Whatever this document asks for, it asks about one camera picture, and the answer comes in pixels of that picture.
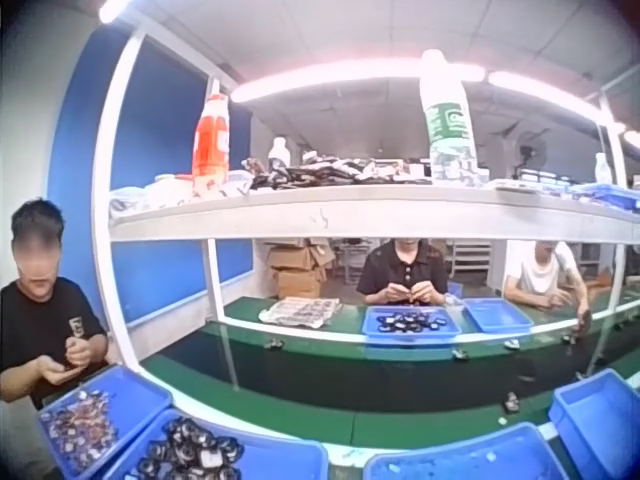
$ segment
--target orange bottle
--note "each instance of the orange bottle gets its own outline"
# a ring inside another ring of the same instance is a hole
[[[196,196],[216,191],[229,173],[229,97],[214,93],[204,105],[193,145]]]

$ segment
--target green label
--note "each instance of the green label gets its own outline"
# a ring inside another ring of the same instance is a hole
[[[439,103],[429,108],[426,115],[432,144],[447,138],[469,138],[469,129],[459,103]]]

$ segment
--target ceiling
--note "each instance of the ceiling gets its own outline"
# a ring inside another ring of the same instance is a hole
[[[504,69],[585,97],[640,63],[638,37],[606,0],[134,0],[141,11],[242,83],[349,58],[416,56]],[[554,131],[548,105],[468,85],[476,142],[516,122]],[[640,71],[613,87],[616,118],[640,129]],[[275,133],[324,153],[428,153],[415,80],[370,80],[247,104]]]

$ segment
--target black polo shirt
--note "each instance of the black polo shirt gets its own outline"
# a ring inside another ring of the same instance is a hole
[[[421,240],[415,260],[408,264],[400,260],[391,240],[367,257],[358,282],[358,292],[373,295],[390,283],[411,289],[416,283],[424,281],[430,281],[439,293],[447,293],[449,277],[440,250]]]
[[[80,287],[63,277],[58,277],[51,298],[43,303],[31,300],[13,282],[0,292],[0,308],[0,372],[41,355],[49,355],[64,365],[65,343],[74,336],[74,329],[85,340],[105,333]],[[34,406],[42,408],[43,399],[68,390],[105,365],[106,362],[91,364],[60,386],[40,380],[31,393]]]

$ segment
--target hair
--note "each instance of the hair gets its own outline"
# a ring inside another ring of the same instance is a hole
[[[32,236],[46,244],[60,243],[63,232],[62,212],[49,200],[29,200],[11,216],[12,244]]]

